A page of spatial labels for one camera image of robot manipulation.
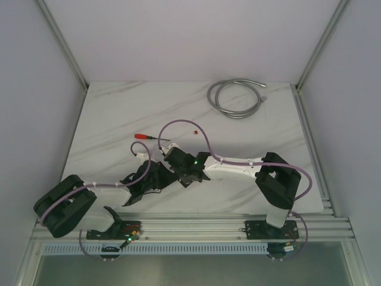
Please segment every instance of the screwdriver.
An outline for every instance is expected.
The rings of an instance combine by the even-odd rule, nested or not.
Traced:
[[[145,134],[135,134],[135,138],[136,139],[140,139],[140,140],[153,140],[153,139],[157,139],[155,137],[152,137],[152,136],[148,136],[148,135],[145,135]]]

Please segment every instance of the white wall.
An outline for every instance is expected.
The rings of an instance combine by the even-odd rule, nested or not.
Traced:
[[[8,286],[33,205],[60,179],[82,90],[34,1],[0,1],[0,38],[0,280]]]
[[[329,184],[381,281],[381,1],[352,1],[304,89]]]
[[[339,0],[46,0],[88,82],[296,83]]]

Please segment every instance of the table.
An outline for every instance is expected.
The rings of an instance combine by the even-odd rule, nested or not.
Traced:
[[[253,116],[233,120],[212,108],[206,99],[211,82],[92,82],[83,105],[64,176],[79,175],[86,182],[115,183],[133,173],[141,162],[130,154],[135,133],[157,136],[174,119],[197,122],[208,134],[214,152],[223,157],[257,158],[278,153],[288,163],[304,168],[313,177],[310,193],[297,201],[300,213],[323,211],[313,164],[288,83],[269,83],[257,88],[267,99]],[[223,89],[220,102],[228,109],[246,109],[256,97],[243,86]],[[163,138],[195,155],[207,151],[195,127],[176,123]],[[157,141],[144,141],[156,160],[162,159]],[[136,146],[136,151],[143,151]],[[298,194],[308,185],[302,177]],[[242,213],[264,215],[268,202],[256,186],[219,180],[194,182],[184,188],[178,182],[161,194],[148,194],[129,207],[128,213]]]

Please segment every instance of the marble surface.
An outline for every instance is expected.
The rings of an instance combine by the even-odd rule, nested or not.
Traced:
[[[323,210],[310,155],[288,83],[269,83],[258,88],[266,101],[253,116],[233,120],[209,105],[210,82],[92,82],[83,106],[64,178],[79,175],[84,181],[114,183],[135,172],[140,161],[131,155],[135,133],[157,136],[174,119],[189,119],[201,125],[218,155],[257,158],[278,153],[290,164],[303,167],[314,179],[310,193],[297,201],[294,210],[316,213]],[[221,92],[220,102],[228,109],[246,109],[255,97],[243,86],[231,85]],[[195,127],[176,123],[164,132],[181,148],[195,155],[207,151]],[[162,159],[157,141],[144,141],[155,159]],[[136,146],[136,151],[143,151]],[[302,177],[298,193],[307,187]],[[188,188],[172,184],[161,194],[148,194],[120,212],[133,213],[248,213],[266,214],[268,202],[255,184],[219,180],[194,182]]]

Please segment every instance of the gray metal hose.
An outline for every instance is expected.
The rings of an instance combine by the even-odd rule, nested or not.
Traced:
[[[221,90],[231,84],[231,83],[235,83],[235,84],[238,84],[238,85],[243,85],[249,89],[251,89],[254,94],[257,96],[257,103],[254,104],[252,107],[246,109],[246,110],[242,110],[242,111],[234,111],[234,110],[228,110],[228,109],[225,109],[225,108],[222,108],[220,106],[220,103],[218,101],[218,97],[220,96],[220,92]],[[208,98],[208,101],[209,103],[215,108],[217,109],[219,112],[221,112],[222,114],[224,114],[225,116],[229,117],[229,118],[233,118],[233,119],[243,119],[243,118],[247,118],[249,116],[252,116],[254,113],[257,112],[257,110],[259,109],[261,103],[263,101],[266,100],[266,97],[262,97],[261,98],[261,95],[260,93],[252,86],[250,85],[249,83],[253,84],[253,85],[258,85],[258,86],[261,86],[263,88],[266,87],[266,85],[264,83],[260,83],[260,82],[255,82],[253,80],[249,80],[249,79],[230,79],[230,80],[221,80],[219,82],[216,82],[216,83],[213,83],[210,88],[208,89],[208,93],[207,93],[207,98]],[[211,91],[214,87],[220,85],[220,87],[218,88],[218,90],[216,91],[216,95],[214,97],[214,101],[211,99]]]

